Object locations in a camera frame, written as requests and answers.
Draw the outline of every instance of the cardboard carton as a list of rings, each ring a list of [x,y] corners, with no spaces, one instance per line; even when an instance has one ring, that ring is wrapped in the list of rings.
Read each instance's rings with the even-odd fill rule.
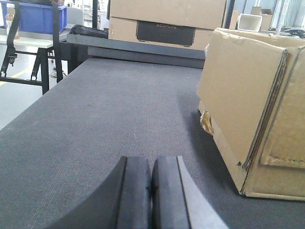
[[[214,30],[221,27],[226,0],[111,0],[110,16]]]
[[[261,30],[268,30],[270,28],[270,24],[272,21],[273,13],[272,9],[262,9],[260,6],[253,6],[251,10],[251,14],[260,15],[263,17]]]
[[[305,200],[305,41],[217,29],[198,88],[202,125],[238,191]]]
[[[110,17],[109,39],[204,50],[213,30]]]

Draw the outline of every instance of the blue plastic crate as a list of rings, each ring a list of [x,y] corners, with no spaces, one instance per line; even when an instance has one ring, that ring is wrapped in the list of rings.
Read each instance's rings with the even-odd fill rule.
[[[2,4],[3,21],[6,24],[7,14],[6,0],[0,0]],[[59,6],[60,32],[67,25],[67,6]],[[53,7],[20,3],[20,31],[53,34]]]

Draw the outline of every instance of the label on box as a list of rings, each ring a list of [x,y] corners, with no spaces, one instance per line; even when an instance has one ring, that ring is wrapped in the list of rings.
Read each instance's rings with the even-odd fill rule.
[[[137,21],[136,37],[139,41],[178,44],[189,47],[194,42],[194,36],[194,27]]]

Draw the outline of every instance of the gray felt surface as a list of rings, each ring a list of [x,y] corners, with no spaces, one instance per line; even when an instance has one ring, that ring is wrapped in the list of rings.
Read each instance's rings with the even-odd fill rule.
[[[201,70],[89,59],[0,131],[0,228],[36,229],[86,200],[121,156],[182,155],[230,228],[304,227],[305,203],[237,194],[199,126]]]

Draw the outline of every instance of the gray floor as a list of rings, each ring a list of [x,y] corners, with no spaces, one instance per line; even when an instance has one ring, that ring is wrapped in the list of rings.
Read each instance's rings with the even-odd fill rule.
[[[35,52],[34,47],[16,46],[17,50]],[[2,64],[6,46],[0,45],[0,63]],[[18,54],[14,67],[11,65],[7,76],[29,79],[33,68],[35,56]],[[54,64],[49,60],[49,71],[52,72]],[[63,62],[63,69],[67,72],[67,63]],[[56,84],[56,78],[50,77],[50,88]],[[18,83],[0,82],[0,130],[28,108],[33,102],[42,96],[40,86],[24,85]]]

